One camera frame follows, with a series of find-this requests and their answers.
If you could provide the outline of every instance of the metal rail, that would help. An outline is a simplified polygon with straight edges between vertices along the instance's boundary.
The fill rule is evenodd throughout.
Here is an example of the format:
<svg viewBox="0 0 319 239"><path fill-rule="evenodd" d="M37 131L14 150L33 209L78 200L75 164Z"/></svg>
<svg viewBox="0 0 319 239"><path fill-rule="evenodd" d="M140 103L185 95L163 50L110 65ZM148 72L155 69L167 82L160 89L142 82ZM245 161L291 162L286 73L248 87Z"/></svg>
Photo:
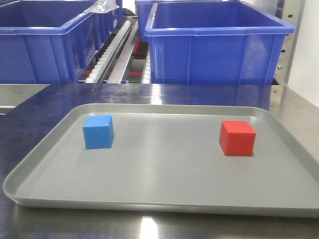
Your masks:
<svg viewBox="0 0 319 239"><path fill-rule="evenodd" d="M119 84L124 79L127 78L129 73L129 66L131 65L133 61L132 57L132 51L134 49L134 46L136 44L138 37L138 24L137 21L135 22L135 25L133 26L132 32L122 50L122 53L115 65L115 67L112 70L112 73L107 80L107 83L109 84Z"/></svg>
<svg viewBox="0 0 319 239"><path fill-rule="evenodd" d="M120 52L125 40L130 34L131 25L130 21L125 21L98 63L94 66L92 73L88 78L86 78L85 83L102 83L104 81L112 62Z"/></svg>
<svg viewBox="0 0 319 239"><path fill-rule="evenodd" d="M150 84L151 83L151 58L150 58L149 51L146 54L146 62L145 62L145 66L143 69L141 83L142 84Z"/></svg>

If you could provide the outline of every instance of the cube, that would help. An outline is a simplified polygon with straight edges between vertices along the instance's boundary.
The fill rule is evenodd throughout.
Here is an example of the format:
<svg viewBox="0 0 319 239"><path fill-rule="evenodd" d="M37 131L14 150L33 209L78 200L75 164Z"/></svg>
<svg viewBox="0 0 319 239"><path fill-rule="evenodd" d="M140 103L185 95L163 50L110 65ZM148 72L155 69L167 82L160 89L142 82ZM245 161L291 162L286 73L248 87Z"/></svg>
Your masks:
<svg viewBox="0 0 319 239"><path fill-rule="evenodd" d="M83 125L85 148L111 148L114 132L112 116L88 116Z"/></svg>
<svg viewBox="0 0 319 239"><path fill-rule="evenodd" d="M256 132L246 121L222 121L219 144L227 156L252 156Z"/></svg>

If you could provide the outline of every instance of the white wall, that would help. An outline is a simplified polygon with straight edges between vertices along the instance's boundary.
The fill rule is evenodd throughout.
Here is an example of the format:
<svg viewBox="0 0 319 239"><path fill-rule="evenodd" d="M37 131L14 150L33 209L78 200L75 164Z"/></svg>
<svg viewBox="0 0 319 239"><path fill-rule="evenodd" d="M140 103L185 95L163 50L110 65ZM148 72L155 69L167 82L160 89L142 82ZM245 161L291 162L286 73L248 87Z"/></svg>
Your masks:
<svg viewBox="0 0 319 239"><path fill-rule="evenodd" d="M132 12L135 12L135 1L134 0L123 0L123 7L130 9Z"/></svg>
<svg viewBox="0 0 319 239"><path fill-rule="evenodd" d="M289 87L319 107L319 0L306 0Z"/></svg>

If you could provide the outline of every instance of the blue cube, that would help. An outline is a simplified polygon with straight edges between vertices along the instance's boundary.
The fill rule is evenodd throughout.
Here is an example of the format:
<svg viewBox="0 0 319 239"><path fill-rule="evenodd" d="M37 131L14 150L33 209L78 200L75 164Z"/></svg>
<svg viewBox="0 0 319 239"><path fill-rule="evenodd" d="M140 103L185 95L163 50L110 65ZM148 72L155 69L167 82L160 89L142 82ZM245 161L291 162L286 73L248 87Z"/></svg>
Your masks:
<svg viewBox="0 0 319 239"><path fill-rule="evenodd" d="M83 134L86 149L111 148L114 138L112 116L88 116Z"/></svg>

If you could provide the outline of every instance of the red cube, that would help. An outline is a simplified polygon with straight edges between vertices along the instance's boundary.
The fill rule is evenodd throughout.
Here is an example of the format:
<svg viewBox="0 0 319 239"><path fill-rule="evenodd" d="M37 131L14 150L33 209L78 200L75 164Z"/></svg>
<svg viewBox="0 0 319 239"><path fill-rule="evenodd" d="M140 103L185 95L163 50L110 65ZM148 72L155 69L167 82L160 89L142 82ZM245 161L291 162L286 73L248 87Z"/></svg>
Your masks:
<svg viewBox="0 0 319 239"><path fill-rule="evenodd" d="M219 144L227 156L252 156L256 132L246 121L222 121Z"/></svg>

